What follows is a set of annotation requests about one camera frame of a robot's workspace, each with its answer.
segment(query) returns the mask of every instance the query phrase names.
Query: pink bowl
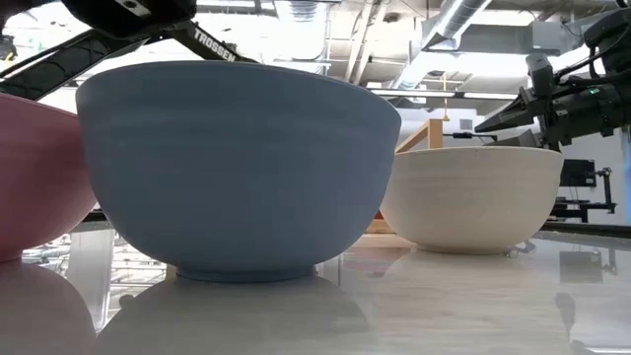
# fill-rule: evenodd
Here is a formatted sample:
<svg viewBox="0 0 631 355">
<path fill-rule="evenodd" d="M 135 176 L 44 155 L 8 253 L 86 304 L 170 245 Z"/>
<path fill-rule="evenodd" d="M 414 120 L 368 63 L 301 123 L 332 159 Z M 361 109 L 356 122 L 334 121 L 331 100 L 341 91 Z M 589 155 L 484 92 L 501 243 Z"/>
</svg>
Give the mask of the pink bowl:
<svg viewBox="0 0 631 355">
<path fill-rule="evenodd" d="M 72 230 L 95 206 L 75 114 L 0 94 L 0 262 Z"/>
</svg>

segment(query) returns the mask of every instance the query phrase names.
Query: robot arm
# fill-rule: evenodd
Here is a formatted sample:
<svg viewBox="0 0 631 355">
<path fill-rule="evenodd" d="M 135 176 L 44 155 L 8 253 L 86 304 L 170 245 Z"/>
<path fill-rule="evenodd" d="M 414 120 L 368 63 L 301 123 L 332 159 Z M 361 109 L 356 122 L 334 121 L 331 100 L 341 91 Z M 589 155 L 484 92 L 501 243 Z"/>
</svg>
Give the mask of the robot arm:
<svg viewBox="0 0 631 355">
<path fill-rule="evenodd" d="M 536 145 L 559 149 L 572 138 L 593 133 L 613 134 L 631 124 L 631 8 L 601 19 L 585 33 L 591 56 L 556 74 L 543 54 L 526 59 L 532 88 L 520 88 L 519 96 L 499 113 L 475 127 L 476 132 L 533 124 L 541 128 Z M 606 75 L 599 77 L 594 62 L 601 59 Z M 563 77 L 590 65 L 592 78 Z"/>
<path fill-rule="evenodd" d="M 0 92 L 39 100 L 101 61 L 173 38 L 204 59 L 255 62 L 190 21 L 194 0 L 64 0 L 86 31 L 0 73 Z"/>
</svg>

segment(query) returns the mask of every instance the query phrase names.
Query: ceiling duct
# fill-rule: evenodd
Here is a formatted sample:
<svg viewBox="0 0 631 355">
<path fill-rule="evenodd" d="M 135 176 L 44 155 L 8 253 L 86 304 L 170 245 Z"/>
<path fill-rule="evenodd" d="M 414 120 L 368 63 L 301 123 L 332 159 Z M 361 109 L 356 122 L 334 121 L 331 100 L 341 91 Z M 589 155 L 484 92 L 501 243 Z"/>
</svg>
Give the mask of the ceiling duct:
<svg viewBox="0 0 631 355">
<path fill-rule="evenodd" d="M 445 0 L 441 6 L 441 12 L 423 23 L 423 35 L 420 51 L 403 69 L 396 80 L 393 81 L 394 89 L 415 89 L 431 70 L 446 69 L 448 63 L 452 63 L 454 57 L 451 54 L 429 53 L 429 47 L 445 40 L 454 39 L 471 25 L 473 16 L 483 11 L 491 0 Z"/>
<path fill-rule="evenodd" d="M 317 1 L 275 1 L 284 32 L 294 40 L 288 43 L 289 54 L 296 60 L 322 61 L 326 54 L 326 27 L 330 3 Z M 324 74 L 325 66 L 313 70 Z"/>
</svg>

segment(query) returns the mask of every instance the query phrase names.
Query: reflective table surface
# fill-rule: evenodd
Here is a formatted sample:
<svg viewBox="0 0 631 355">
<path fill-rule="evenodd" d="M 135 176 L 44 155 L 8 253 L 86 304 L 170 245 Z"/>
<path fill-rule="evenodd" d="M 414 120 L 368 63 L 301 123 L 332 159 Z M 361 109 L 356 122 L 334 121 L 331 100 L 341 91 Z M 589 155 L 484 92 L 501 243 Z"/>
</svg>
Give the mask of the reflective table surface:
<svg viewBox="0 0 631 355">
<path fill-rule="evenodd" d="M 494 256 L 365 236 L 269 284 L 167 276 L 114 231 L 0 264 L 0 354 L 631 354 L 631 241 L 541 232 Z"/>
</svg>

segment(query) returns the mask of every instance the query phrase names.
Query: ceiling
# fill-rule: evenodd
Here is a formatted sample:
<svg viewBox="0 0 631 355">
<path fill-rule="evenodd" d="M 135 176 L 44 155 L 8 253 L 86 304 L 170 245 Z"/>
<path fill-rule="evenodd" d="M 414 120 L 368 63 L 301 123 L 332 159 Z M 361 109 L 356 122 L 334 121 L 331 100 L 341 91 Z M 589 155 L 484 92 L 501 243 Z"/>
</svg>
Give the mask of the ceiling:
<svg viewBox="0 0 631 355">
<path fill-rule="evenodd" d="M 367 40 L 372 45 L 371 61 L 361 76 L 360 85 L 384 83 L 396 78 L 409 60 L 410 41 L 417 36 L 419 21 L 435 16 L 440 11 L 440 0 L 389 0 L 386 13 L 390 23 L 370 24 Z M 196 21 L 207 32 L 219 39 L 236 43 L 238 51 L 251 58 L 275 65 L 288 65 L 293 46 L 305 41 L 300 34 L 286 31 L 278 19 L 261 15 L 227 15 L 208 13 L 208 9 L 221 9 L 226 5 L 242 5 L 249 1 L 199 0 Z M 343 0 L 331 7 L 329 28 L 326 36 L 328 76 L 343 79 L 347 70 L 353 44 L 353 29 L 356 28 L 364 7 L 361 0 Z M 614 1 L 603 0 L 493 0 L 487 9 L 474 18 L 474 24 L 525 26 L 541 14 L 551 15 L 547 21 L 575 19 L 615 8 Z M 87 28 L 76 21 L 61 5 L 54 3 L 31 11 L 30 15 L 18 15 L 7 23 L 6 34 L 15 36 L 19 60 L 58 44 Z M 186 48 L 174 41 L 165 41 L 142 47 L 137 52 L 106 61 L 87 75 L 130 63 L 197 59 Z M 294 63 L 293 67 L 312 70 L 317 63 Z M 526 64 L 522 55 L 474 53 L 462 55 L 443 75 L 427 75 L 421 83 L 432 90 L 466 90 L 489 93 L 514 93 L 526 83 Z M 71 108 L 62 103 L 72 96 L 58 95 L 47 103 Z M 444 99 L 428 99 L 426 107 L 445 106 Z M 500 106 L 501 102 L 480 100 L 449 100 L 448 107 L 474 108 L 486 114 Z"/>
</svg>

